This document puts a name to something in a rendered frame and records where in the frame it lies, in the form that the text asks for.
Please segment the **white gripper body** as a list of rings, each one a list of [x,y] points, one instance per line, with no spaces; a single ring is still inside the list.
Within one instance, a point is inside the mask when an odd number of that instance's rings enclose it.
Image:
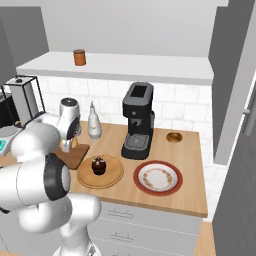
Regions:
[[[64,153],[69,153],[72,148],[73,139],[70,140],[61,140],[60,148]]]

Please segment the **brown cutting board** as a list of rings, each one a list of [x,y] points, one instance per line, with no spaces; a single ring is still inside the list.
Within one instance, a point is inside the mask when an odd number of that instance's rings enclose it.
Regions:
[[[76,170],[83,158],[87,154],[90,146],[87,144],[78,144],[72,148],[69,153],[63,152],[60,148],[54,151],[59,159],[61,159],[69,169]]]

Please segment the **round wooden board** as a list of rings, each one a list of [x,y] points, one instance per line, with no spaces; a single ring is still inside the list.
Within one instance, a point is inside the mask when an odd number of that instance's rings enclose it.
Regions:
[[[105,172],[96,175],[92,168],[95,156],[83,161],[77,170],[77,179],[85,187],[92,189],[104,189],[115,185],[121,180],[124,174],[124,167],[121,161],[108,155],[100,155],[105,162]]]

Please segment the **orange-brown jar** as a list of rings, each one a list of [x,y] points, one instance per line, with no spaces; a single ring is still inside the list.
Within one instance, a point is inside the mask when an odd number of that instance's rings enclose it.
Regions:
[[[76,66],[84,66],[86,64],[86,55],[83,49],[76,49],[73,51],[74,63]]]

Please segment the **grey open cabinet door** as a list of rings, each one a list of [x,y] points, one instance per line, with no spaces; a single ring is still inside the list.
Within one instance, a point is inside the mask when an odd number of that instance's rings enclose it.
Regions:
[[[212,225],[216,256],[256,256],[256,122],[239,134]]]

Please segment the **white bottle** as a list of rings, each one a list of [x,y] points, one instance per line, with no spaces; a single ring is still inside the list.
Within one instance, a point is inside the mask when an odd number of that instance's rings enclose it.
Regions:
[[[90,105],[88,116],[88,135],[91,139],[99,139],[102,135],[102,128],[94,104]]]

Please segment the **chocolate cupcake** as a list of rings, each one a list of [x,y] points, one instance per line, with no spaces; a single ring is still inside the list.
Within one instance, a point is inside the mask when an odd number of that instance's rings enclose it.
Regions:
[[[101,157],[96,157],[92,160],[91,168],[95,175],[103,175],[106,171],[106,162]]]

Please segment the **white kitchen scale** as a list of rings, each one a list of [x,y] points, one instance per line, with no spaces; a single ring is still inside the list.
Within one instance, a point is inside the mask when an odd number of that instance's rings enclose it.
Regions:
[[[10,151],[13,139],[22,131],[16,126],[0,128],[0,155],[6,155]]]

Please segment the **black appliance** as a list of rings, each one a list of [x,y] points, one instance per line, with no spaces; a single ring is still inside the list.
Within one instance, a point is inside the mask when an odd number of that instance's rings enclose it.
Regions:
[[[7,93],[6,96],[0,92],[0,128],[10,126],[13,121],[18,121],[18,113],[14,105],[12,95]]]

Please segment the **black coffee machine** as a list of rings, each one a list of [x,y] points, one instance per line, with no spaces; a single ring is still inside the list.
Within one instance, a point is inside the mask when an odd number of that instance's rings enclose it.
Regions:
[[[148,82],[134,82],[122,101],[123,116],[128,119],[128,132],[121,150],[124,158],[144,160],[149,156],[155,119],[153,91],[153,85]]]

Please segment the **red-rimmed white plate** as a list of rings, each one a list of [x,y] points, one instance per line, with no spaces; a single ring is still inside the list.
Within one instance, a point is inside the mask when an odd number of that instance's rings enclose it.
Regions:
[[[183,177],[178,168],[160,160],[147,161],[137,166],[133,180],[141,191],[154,196],[171,195],[183,184]]]

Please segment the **small wooden bowl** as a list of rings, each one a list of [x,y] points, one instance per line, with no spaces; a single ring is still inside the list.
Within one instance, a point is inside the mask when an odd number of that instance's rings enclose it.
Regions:
[[[166,135],[166,139],[170,142],[170,143],[178,143],[181,142],[183,139],[183,136],[181,133],[179,132],[170,132]]]

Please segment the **grey drawer front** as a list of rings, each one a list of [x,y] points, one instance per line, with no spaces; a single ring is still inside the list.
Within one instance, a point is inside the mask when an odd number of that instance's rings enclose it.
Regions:
[[[90,224],[88,231],[102,256],[193,256],[198,239],[197,235],[107,219]],[[129,234],[133,242],[111,239],[115,233]]]
[[[108,210],[126,212],[133,214],[132,219],[107,215]],[[179,233],[198,235],[202,223],[201,217],[164,212],[141,207],[134,207],[122,204],[102,202],[101,218],[115,221],[127,222],[146,227],[160,228]]]

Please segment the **white wall shelf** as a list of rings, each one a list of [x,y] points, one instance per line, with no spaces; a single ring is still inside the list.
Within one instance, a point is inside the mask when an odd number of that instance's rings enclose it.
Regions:
[[[47,52],[16,68],[19,74],[211,86],[214,73],[203,57],[87,53],[76,66],[71,52]]]

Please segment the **grey wall cabinet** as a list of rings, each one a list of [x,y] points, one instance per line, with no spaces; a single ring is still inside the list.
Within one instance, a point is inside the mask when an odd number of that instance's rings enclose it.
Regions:
[[[40,7],[0,6],[0,85],[49,51]]]
[[[255,15],[255,0],[229,0],[217,8],[209,52],[215,164],[229,162],[253,80]]]

